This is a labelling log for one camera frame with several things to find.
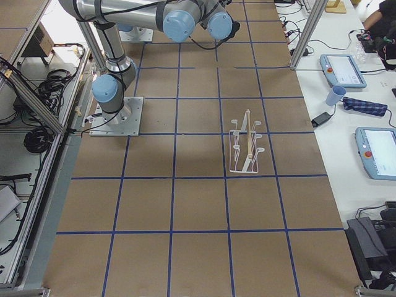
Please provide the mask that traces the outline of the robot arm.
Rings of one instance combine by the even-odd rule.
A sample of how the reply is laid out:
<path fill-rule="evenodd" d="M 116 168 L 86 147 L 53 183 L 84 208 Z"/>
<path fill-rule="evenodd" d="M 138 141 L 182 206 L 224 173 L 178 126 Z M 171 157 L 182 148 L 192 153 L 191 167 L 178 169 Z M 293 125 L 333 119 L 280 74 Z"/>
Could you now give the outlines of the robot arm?
<path fill-rule="evenodd" d="M 78 23 L 91 22 L 105 52 L 107 73 L 94 81 L 93 96 L 100 105 L 105 124 L 125 122 L 132 111 L 124 94 L 136 77 L 137 68 L 125 54 L 119 25 L 163 32 L 182 43 L 196 25 L 222 44 L 233 38 L 240 24 L 226 11 L 228 1 L 61 1 L 62 8 Z"/>

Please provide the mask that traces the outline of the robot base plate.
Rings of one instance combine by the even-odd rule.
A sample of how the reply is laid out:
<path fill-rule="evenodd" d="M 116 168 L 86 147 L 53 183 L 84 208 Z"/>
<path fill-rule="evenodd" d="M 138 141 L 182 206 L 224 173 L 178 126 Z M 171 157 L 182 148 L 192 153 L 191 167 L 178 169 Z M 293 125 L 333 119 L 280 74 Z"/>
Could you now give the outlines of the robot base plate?
<path fill-rule="evenodd" d="M 93 129 L 89 130 L 92 137 L 123 137 L 138 136 L 140 132 L 140 122 L 144 97 L 124 97 L 124 107 L 118 115 L 110 122 L 107 120 L 113 117 L 104 114 L 95 117 L 92 122 Z"/>

